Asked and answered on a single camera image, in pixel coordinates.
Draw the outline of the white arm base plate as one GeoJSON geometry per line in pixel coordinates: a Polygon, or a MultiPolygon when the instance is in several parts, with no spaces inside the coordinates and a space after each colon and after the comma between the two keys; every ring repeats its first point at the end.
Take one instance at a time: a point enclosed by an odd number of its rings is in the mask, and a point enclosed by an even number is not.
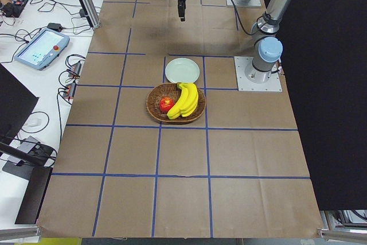
{"type": "Polygon", "coordinates": [[[253,67],[253,57],[235,56],[235,71],[239,91],[282,92],[276,65],[269,72],[260,72],[253,67]]]}

